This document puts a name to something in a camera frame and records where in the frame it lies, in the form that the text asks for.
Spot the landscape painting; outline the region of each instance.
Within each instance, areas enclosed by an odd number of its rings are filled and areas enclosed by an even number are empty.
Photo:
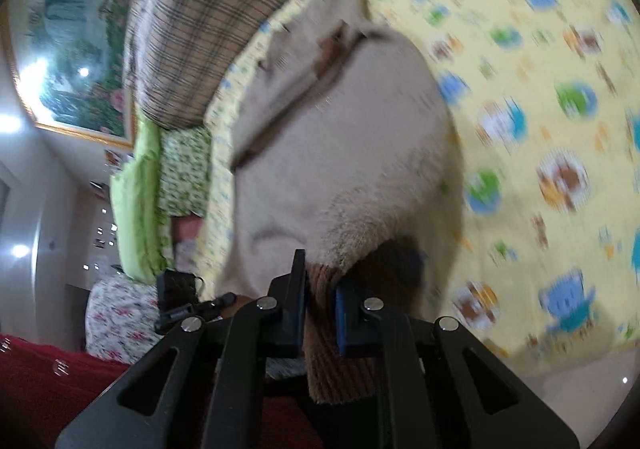
[[[2,47],[40,128],[131,146],[135,114],[122,83],[130,0],[7,0]]]

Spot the red blanket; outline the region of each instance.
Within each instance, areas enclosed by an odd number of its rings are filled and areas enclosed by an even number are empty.
[[[0,397],[23,428],[53,447],[62,429],[129,367],[86,353],[7,337],[10,350],[0,351]],[[295,400],[266,398],[262,412],[262,449],[321,449],[322,443]]]

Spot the ceiling light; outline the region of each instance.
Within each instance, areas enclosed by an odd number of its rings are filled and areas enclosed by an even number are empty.
[[[26,245],[14,245],[14,248],[11,249],[11,253],[15,257],[25,257],[27,254],[31,252],[31,249]]]

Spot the green pillow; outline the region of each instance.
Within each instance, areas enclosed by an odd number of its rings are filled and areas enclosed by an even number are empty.
[[[111,207],[118,227],[118,252],[124,272],[153,285],[165,268],[158,239],[156,190],[158,160],[136,157],[111,177]]]
[[[169,216],[204,216],[209,199],[211,135],[204,127],[161,131],[158,207]]]
[[[160,158],[160,127],[138,112],[138,132],[133,155],[149,155]]]
[[[158,158],[149,157],[147,155],[142,156],[143,162],[143,175],[145,181],[144,188],[144,200],[142,202],[143,215],[142,224],[144,227],[145,243],[146,243],[146,255],[149,260],[151,270],[154,271],[154,275],[160,274],[166,269],[166,263],[162,256],[162,249],[160,247],[160,237],[158,235],[158,176],[160,172],[160,163]]]

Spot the screw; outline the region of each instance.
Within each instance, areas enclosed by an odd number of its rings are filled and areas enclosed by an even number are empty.
[[[440,318],[440,320],[438,321],[438,325],[446,332],[453,332],[458,329],[460,323],[456,318],[447,315]]]
[[[188,317],[183,320],[180,324],[180,328],[182,328],[185,332],[197,332],[200,330],[202,326],[202,319],[199,317]]]
[[[378,297],[368,297],[367,299],[364,300],[364,308],[372,312],[382,310],[384,305],[385,305],[385,302]]]
[[[270,295],[266,295],[258,299],[255,304],[260,310],[271,310],[277,307],[278,300]]]

